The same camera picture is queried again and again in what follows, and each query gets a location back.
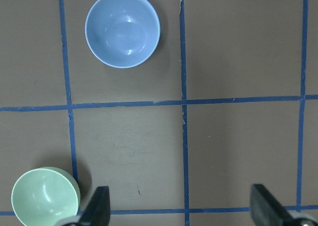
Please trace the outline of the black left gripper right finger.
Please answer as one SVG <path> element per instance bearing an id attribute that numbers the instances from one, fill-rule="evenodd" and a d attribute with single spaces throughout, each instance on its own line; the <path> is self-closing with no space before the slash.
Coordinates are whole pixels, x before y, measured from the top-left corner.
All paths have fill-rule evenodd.
<path id="1" fill-rule="evenodd" d="M 294 218 L 262 184 L 251 186 L 250 215 L 256 226 L 294 225 Z"/>

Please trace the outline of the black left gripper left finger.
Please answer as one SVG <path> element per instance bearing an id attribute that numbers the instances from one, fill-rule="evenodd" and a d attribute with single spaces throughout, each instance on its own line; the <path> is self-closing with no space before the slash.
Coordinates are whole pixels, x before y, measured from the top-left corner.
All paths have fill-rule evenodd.
<path id="1" fill-rule="evenodd" d="M 108 226 L 110 222 L 110 194 L 108 186 L 96 188 L 82 213 L 78 226 Z"/>

